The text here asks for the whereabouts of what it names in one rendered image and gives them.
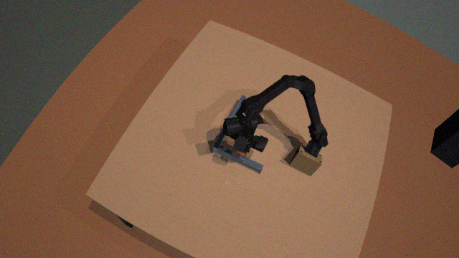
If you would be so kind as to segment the blue flat bar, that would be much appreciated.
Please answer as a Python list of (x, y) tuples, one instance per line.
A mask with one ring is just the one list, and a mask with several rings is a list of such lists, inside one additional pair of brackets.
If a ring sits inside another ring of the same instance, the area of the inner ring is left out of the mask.
[[(234, 118), (234, 117), (236, 116), (235, 114), (236, 114), (236, 112), (239, 110), (239, 108), (240, 108), (240, 106), (241, 106), (241, 102), (242, 102), (245, 98), (246, 98), (246, 96), (242, 95), (242, 97), (240, 98), (239, 102), (237, 103), (235, 109), (233, 110), (233, 112), (232, 112), (232, 114), (230, 115), (229, 118)], [(223, 128), (223, 130), (224, 130), (224, 128)], [(225, 152), (225, 153), (228, 153), (228, 154), (230, 154), (231, 156), (234, 156), (235, 158), (238, 158), (238, 159), (240, 159), (240, 160), (242, 160), (242, 161), (244, 161), (244, 162), (246, 162), (246, 163), (249, 163), (249, 164), (252, 164), (252, 165), (254, 165), (254, 166), (257, 166), (258, 168), (260, 168), (260, 169), (262, 170), (263, 165), (260, 164), (260, 163), (258, 163), (257, 161), (256, 161), (256, 162), (255, 162), (255, 161), (252, 161), (252, 160), (250, 160), (249, 158), (246, 158), (246, 157), (244, 157), (244, 156), (242, 156), (242, 155), (240, 155), (240, 154), (238, 154), (238, 153), (236, 153), (236, 152), (234, 152), (234, 151), (232, 151), (232, 150), (230, 150), (230, 149), (228, 149), (228, 148), (225, 148), (225, 147), (223, 147), (223, 146), (220, 145), (220, 143), (222, 142), (222, 139), (223, 139), (224, 136), (225, 136), (225, 134), (223, 134), (223, 130), (222, 130), (221, 134), (219, 135), (219, 137), (218, 137), (216, 143), (214, 144), (214, 147), (217, 148), (217, 149), (219, 149), (219, 150), (221, 150), (221, 151), (223, 151), (223, 152)], [(260, 172), (261, 172), (261, 170), (260, 170)], [(259, 174), (260, 174), (260, 172), (259, 172)]]

